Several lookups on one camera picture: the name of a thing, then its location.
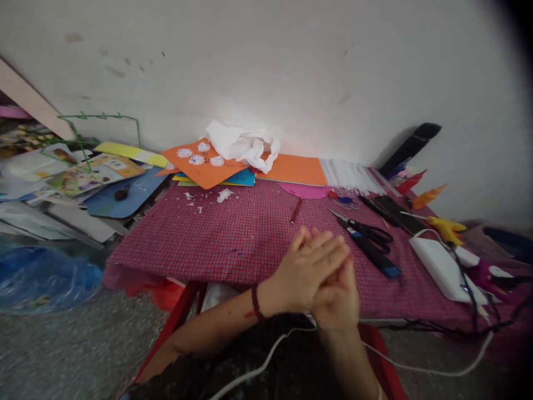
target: pencil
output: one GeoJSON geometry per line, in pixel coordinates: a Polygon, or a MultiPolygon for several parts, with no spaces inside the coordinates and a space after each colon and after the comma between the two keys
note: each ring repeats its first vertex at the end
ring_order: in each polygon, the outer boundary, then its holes
{"type": "Polygon", "coordinates": [[[300,201],[298,202],[298,205],[296,206],[296,210],[294,210],[293,217],[290,219],[290,223],[294,223],[294,220],[298,216],[298,212],[300,211],[301,202],[304,198],[300,197],[300,201]]]}

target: glue gun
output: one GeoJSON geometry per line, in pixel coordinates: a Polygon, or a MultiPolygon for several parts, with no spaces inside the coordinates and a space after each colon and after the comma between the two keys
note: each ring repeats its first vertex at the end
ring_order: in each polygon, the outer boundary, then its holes
{"type": "Polygon", "coordinates": [[[457,232],[466,230],[466,227],[459,222],[448,221],[447,219],[437,217],[421,217],[405,211],[401,211],[401,213],[415,218],[425,219],[429,225],[435,227],[435,229],[439,231],[439,235],[443,238],[444,242],[453,242],[457,246],[462,246],[464,244],[459,240],[460,236],[457,232]]]}

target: blue paper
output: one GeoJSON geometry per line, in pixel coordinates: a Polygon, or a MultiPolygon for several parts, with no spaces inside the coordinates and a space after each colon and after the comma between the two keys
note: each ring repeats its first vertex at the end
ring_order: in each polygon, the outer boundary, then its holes
{"type": "MultiPolygon", "coordinates": [[[[177,176],[186,177],[183,172],[178,172],[177,176]]],[[[237,172],[235,175],[230,176],[225,182],[235,183],[243,186],[253,186],[255,184],[255,173],[248,168],[237,172]]]]}

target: clasped hands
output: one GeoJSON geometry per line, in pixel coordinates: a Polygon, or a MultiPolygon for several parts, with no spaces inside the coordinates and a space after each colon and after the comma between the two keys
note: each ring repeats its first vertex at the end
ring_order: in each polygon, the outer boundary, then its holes
{"type": "Polygon", "coordinates": [[[301,227],[278,270],[258,289],[263,312],[309,312],[320,328],[352,329],[359,322],[354,259],[343,236],[301,227]]]}

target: pink paper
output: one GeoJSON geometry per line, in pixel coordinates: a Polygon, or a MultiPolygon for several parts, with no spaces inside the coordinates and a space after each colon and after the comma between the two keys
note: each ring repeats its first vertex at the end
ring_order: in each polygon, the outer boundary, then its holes
{"type": "Polygon", "coordinates": [[[278,185],[286,192],[305,199],[324,198],[331,190],[330,186],[309,186],[289,182],[278,182],[278,185]]]}

